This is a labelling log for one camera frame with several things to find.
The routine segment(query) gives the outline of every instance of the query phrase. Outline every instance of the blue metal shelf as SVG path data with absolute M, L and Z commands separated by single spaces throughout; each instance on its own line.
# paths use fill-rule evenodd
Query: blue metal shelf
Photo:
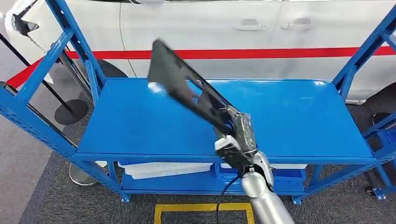
M 257 144 L 270 162 L 375 161 L 332 82 L 239 79 L 209 83 L 252 116 Z M 147 84 L 145 78 L 106 80 L 75 158 L 222 162 L 213 149 L 213 127 L 165 93 L 153 93 Z
M 214 154 L 212 127 L 164 94 L 151 93 L 146 79 L 106 78 L 65 1 L 46 2 L 63 33 L 19 93 L 0 89 L 0 114 L 96 178 L 124 202 L 134 193 L 218 194 L 227 181 L 218 181 L 214 169 L 143 180 L 124 175 L 122 183 L 117 182 L 113 161 L 222 162 Z M 396 158 L 396 142 L 375 152 L 365 142 L 395 120 L 396 112 L 360 135 L 344 105 L 355 73 L 378 47 L 387 42 L 396 49 L 395 29 L 396 6 L 331 82 L 210 80 L 240 111 L 252 115 L 259 149 L 270 162 L 315 164 L 306 188 L 302 179 L 275 171 L 275 191 L 292 195 L 294 204 Z M 54 131 L 27 105 L 68 42 L 86 67 L 95 105 L 79 146 Z M 109 175 L 94 164 L 97 160 L 107 161 Z M 348 166 L 320 180 L 323 164 Z M 241 193 L 239 185 L 230 190 Z

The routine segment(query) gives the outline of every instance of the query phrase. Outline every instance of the silver cylinder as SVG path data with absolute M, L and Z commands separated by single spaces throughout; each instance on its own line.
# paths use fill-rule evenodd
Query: silver cylinder
M 242 188 L 250 197 L 253 212 L 260 224 L 294 224 L 281 199 L 267 186 L 265 178 L 257 172 L 245 173 Z

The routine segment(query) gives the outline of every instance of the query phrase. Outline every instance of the black cable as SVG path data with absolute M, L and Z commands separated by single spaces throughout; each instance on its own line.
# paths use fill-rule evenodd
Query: black cable
M 233 184 L 236 180 L 238 180 L 240 178 L 240 175 L 238 174 L 232 181 L 230 181 L 227 185 L 226 185 L 226 187 L 223 189 L 223 191 L 221 192 L 221 194 L 220 194 L 220 199 L 219 199 L 219 202 L 217 202 L 217 206 L 216 206 L 216 222 L 217 222 L 217 224 L 219 224 L 219 206 L 220 206 L 220 203 L 221 203 L 221 200 L 223 200 L 223 196 L 224 196 L 224 193 L 227 191 L 227 189 L 231 186 L 231 184 Z

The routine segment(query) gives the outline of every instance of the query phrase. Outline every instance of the gray carpet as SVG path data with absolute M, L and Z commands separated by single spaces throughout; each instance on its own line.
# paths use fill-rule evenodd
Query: gray carpet
M 391 86 L 373 96 L 365 105 L 349 105 L 359 129 L 370 126 L 370 116 L 375 112 L 392 112 L 396 101 L 392 99 L 396 86 Z M 81 138 L 87 115 L 82 121 L 64 129 L 73 141 Z M 325 166 L 323 175 L 339 170 L 341 166 Z M 131 203 L 120 199 L 100 184 L 80 187 L 68 176 L 68 163 L 52 154 L 37 185 L 35 193 L 22 215 L 21 224 L 137 224 L 153 223 L 157 203 L 215 203 L 218 196 L 185 195 L 133 195 Z M 312 167 L 307 168 L 308 176 Z M 396 196 L 388 195 L 386 201 L 378 201 L 365 192 L 368 185 L 380 186 L 373 171 L 333 186 L 294 206 L 284 197 L 286 207 L 298 224 L 394 224 L 396 223 Z M 245 196 L 226 196 L 224 202 L 247 202 Z M 246 214 L 220 212 L 220 223 L 246 223 Z M 164 212 L 163 224 L 213 224 L 214 212 Z

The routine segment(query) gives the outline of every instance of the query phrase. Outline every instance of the white car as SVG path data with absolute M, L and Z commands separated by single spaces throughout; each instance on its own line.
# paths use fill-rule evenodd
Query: white car
M 327 80 L 396 0 L 66 2 L 93 51 L 139 55 L 160 37 L 173 49 L 184 50 L 186 58 L 195 58 L 187 61 L 206 78 Z M 61 32 L 45 0 L 17 0 L 6 14 L 5 27 L 10 42 L 31 62 Z M 387 47 L 381 52 L 385 55 L 372 57 L 356 74 L 349 102 L 363 103 L 396 82 L 396 56 Z M 129 77 L 147 76 L 148 57 L 106 61 Z

